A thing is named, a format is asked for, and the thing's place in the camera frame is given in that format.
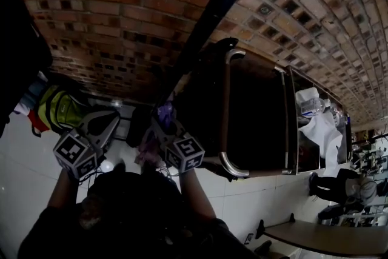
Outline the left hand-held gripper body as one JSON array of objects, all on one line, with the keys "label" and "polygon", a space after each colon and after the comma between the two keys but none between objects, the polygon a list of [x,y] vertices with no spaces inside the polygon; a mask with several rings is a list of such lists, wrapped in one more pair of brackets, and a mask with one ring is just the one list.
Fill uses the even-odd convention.
[{"label": "left hand-held gripper body", "polygon": [[59,165],[75,179],[85,177],[105,160],[104,149],[93,145],[79,129],[64,133],[53,153]]}]

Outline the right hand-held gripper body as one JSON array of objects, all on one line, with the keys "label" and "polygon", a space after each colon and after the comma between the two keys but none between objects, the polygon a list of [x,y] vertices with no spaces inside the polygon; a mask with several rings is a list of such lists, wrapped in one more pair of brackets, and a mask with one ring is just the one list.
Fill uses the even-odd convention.
[{"label": "right hand-held gripper body", "polygon": [[200,166],[204,155],[205,150],[190,136],[166,145],[165,162],[179,173],[186,173]]}]

